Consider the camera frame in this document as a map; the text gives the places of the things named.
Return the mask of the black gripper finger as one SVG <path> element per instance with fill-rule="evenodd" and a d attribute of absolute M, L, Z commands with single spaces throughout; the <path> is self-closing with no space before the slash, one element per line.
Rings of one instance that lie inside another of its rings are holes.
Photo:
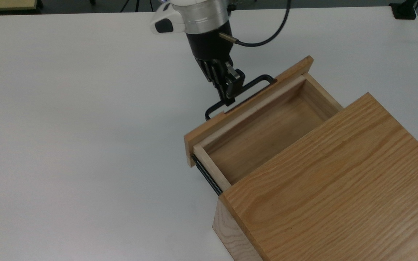
<path fill-rule="evenodd" d="M 235 98 L 230 96 L 231 91 L 233 90 L 233 83 L 216 83 L 216 90 L 220 98 L 220 101 L 218 103 L 219 105 L 230 106 L 235 102 Z"/>
<path fill-rule="evenodd" d="M 230 63 L 226 63 L 226 68 L 226 96 L 229 99 L 233 99 L 243 92 L 245 74 L 240 69 L 235 69 Z"/>

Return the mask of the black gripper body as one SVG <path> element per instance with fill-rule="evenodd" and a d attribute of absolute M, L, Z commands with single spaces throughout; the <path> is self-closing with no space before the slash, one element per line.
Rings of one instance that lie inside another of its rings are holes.
<path fill-rule="evenodd" d="M 230 57 L 233 43 L 220 37 L 219 33 L 232 35 L 229 21 L 226 21 L 219 28 L 210 32 L 186 34 L 186 37 L 192 54 L 207 81 L 226 88 L 226 63 L 228 62 L 233 65 Z"/>

